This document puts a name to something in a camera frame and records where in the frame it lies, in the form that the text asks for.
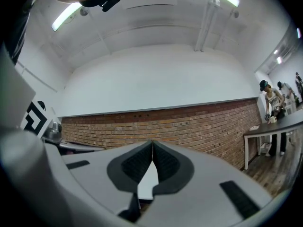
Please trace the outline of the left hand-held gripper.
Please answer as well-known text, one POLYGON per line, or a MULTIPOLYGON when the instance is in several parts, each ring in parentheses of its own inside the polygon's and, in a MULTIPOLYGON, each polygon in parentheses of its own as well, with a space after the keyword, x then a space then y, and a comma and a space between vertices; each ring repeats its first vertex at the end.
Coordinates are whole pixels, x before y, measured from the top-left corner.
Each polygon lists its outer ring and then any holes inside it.
POLYGON ((17 72, 10 58, 0 58, 0 131, 25 130, 41 138, 51 118, 34 100, 35 91, 17 72))

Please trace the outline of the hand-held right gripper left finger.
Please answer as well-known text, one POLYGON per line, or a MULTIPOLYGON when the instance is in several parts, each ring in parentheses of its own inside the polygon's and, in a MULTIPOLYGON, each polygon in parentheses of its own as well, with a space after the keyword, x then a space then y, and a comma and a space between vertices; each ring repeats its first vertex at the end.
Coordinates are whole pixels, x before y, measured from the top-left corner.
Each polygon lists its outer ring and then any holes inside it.
POLYGON ((63 156, 80 186, 101 206, 130 222, 141 216, 138 185, 152 161, 152 141, 63 156))

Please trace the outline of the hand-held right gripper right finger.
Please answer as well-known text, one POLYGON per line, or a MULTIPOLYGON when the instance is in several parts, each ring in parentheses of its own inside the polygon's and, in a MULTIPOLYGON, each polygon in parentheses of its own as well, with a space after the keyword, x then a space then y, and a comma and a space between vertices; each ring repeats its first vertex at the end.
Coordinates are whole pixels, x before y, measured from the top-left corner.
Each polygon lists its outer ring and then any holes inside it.
POLYGON ((159 183, 142 227, 257 227, 268 218, 270 194, 218 157, 154 141, 153 162, 159 183))

